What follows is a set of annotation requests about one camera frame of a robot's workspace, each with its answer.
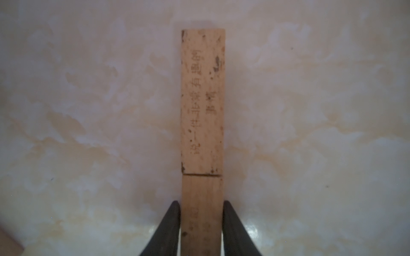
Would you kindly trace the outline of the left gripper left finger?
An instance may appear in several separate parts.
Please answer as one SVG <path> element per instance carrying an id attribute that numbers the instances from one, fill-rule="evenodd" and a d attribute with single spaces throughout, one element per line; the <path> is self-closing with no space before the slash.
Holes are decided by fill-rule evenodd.
<path id="1" fill-rule="evenodd" d="M 176 256 L 180 230 L 180 204 L 173 201 L 140 256 Z"/>

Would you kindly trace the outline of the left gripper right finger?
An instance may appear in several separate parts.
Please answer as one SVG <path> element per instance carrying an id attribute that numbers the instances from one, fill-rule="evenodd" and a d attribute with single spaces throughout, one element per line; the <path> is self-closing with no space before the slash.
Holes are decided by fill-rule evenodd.
<path id="1" fill-rule="evenodd" d="M 222 232 L 226 256 L 261 256 L 229 201 L 223 204 Z"/>

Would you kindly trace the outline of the natural wood block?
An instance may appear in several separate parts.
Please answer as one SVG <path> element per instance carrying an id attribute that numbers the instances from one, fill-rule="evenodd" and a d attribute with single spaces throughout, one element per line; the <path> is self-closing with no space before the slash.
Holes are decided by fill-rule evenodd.
<path id="1" fill-rule="evenodd" d="M 225 30 L 182 30 L 182 173 L 221 176 L 224 148 Z"/>
<path id="2" fill-rule="evenodd" d="M 9 235 L 3 228 L 0 230 L 0 254 L 1 256 L 21 256 L 24 247 Z"/>
<path id="3" fill-rule="evenodd" d="M 219 256 L 222 243 L 224 181 L 218 176 L 182 177 L 182 256 Z"/>

